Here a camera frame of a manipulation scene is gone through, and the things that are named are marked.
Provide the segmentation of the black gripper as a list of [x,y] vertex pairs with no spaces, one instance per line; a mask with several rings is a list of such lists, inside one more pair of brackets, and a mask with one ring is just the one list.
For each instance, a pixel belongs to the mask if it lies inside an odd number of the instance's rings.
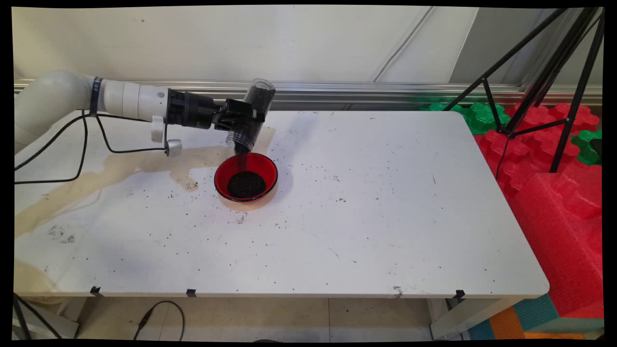
[[253,110],[249,103],[225,100],[225,111],[211,97],[168,90],[167,123],[181,127],[233,132],[257,132],[265,122],[265,114]]

